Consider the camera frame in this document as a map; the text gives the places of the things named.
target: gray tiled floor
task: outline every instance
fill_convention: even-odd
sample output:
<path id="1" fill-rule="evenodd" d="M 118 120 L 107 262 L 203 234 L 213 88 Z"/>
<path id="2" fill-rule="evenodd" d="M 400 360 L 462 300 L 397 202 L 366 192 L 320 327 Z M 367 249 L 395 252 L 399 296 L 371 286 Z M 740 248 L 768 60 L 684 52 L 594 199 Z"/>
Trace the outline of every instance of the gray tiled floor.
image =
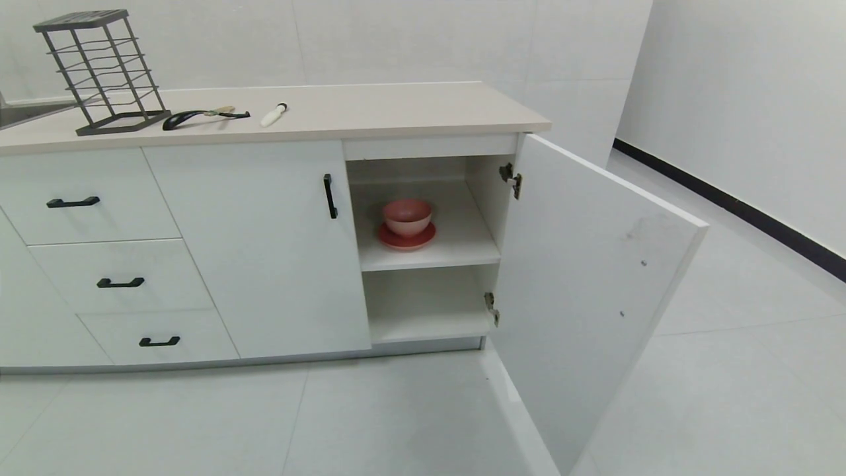
<path id="1" fill-rule="evenodd" d="M 711 229 L 574 474 L 846 473 L 846 285 L 626 157 L 608 168 Z M 3 376 L 0 475 L 554 476 L 497 365 Z"/>

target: white cabinet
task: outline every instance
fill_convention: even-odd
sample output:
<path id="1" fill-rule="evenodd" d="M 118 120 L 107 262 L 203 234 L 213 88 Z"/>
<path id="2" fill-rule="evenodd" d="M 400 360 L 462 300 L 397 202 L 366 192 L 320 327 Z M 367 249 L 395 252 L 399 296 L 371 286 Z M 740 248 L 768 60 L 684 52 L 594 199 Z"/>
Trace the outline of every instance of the white cabinet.
<path id="1" fill-rule="evenodd" d="M 117 365 L 238 358 L 214 309 L 81 314 L 80 319 Z"/>
<path id="2" fill-rule="evenodd" d="M 138 148 L 0 158 L 0 207 L 27 245 L 179 238 Z"/>
<path id="3" fill-rule="evenodd" d="M 182 240 L 30 246 L 75 313 L 214 307 Z"/>
<path id="4" fill-rule="evenodd" d="M 707 224 L 536 136 L 514 171 L 522 186 L 508 206 L 492 342 L 566 474 Z"/>
<path id="5" fill-rule="evenodd" d="M 340 141 L 144 152 L 242 358 L 370 348 Z"/>
<path id="6" fill-rule="evenodd" d="M 146 147 L 182 239 L 30 246 L 68 309 L 0 221 L 0 258 L 29 283 L 0 301 L 0 330 L 38 341 L 0 334 L 0 365 L 107 363 L 73 312 L 118 365 L 470 349 L 489 335 L 566 474 L 707 225 L 537 136 L 492 155 L 444 157 L 450 143 L 357 141 L 352 157 L 340 141 Z M 376 238 L 382 206 L 404 197 L 427 200 L 437 227 L 416 252 Z"/>
<path id="7" fill-rule="evenodd" d="M 111 363 L 0 212 L 0 368 Z"/>

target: bowl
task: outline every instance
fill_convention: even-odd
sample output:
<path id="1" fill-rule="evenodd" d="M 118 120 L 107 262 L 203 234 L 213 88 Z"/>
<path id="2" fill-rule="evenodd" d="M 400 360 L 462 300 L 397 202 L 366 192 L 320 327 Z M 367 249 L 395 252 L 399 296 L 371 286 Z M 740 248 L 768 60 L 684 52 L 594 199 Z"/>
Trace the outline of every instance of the bowl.
<path id="1" fill-rule="evenodd" d="M 408 238 L 418 235 L 429 226 L 431 205 L 416 198 L 397 200 L 385 205 L 382 216 L 389 230 Z"/>

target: red plate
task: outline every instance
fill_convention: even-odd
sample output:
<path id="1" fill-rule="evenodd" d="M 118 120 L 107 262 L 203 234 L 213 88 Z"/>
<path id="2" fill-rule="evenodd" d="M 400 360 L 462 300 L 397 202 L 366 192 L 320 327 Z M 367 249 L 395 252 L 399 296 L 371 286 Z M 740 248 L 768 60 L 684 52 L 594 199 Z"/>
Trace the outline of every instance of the red plate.
<path id="1" fill-rule="evenodd" d="M 379 241 L 389 248 L 400 250 L 401 252 L 412 252 L 428 245 L 429 241 L 435 237 L 435 231 L 435 224 L 429 223 L 429 226 L 418 235 L 405 238 L 389 230 L 386 224 L 382 224 L 379 227 Z"/>

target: black cabinet handle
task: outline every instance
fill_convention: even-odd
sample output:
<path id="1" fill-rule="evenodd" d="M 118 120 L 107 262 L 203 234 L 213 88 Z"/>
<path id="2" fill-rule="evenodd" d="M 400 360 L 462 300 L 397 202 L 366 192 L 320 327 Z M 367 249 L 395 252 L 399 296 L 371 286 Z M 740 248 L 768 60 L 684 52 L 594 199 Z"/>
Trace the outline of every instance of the black cabinet handle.
<path id="1" fill-rule="evenodd" d="M 99 202 L 100 197 L 98 196 L 89 196 L 81 202 L 66 202 L 61 198 L 53 198 L 50 202 L 47 202 L 47 208 L 90 207 Z"/>
<path id="2" fill-rule="evenodd" d="M 167 342 L 153 342 L 149 337 L 145 337 L 144 339 L 141 339 L 141 342 L 139 342 L 138 345 L 141 347 L 167 347 L 177 345 L 179 340 L 180 338 L 178 335 L 171 337 Z"/>
<path id="3" fill-rule="evenodd" d="M 109 278 L 97 281 L 98 288 L 137 288 L 144 284 L 144 278 L 135 278 L 129 283 L 113 283 Z"/>
<path id="4" fill-rule="evenodd" d="M 336 219 L 338 209 L 335 208 L 335 201 L 332 199 L 332 174 L 323 175 L 323 187 L 326 188 L 326 200 L 329 202 L 329 216 Z"/>

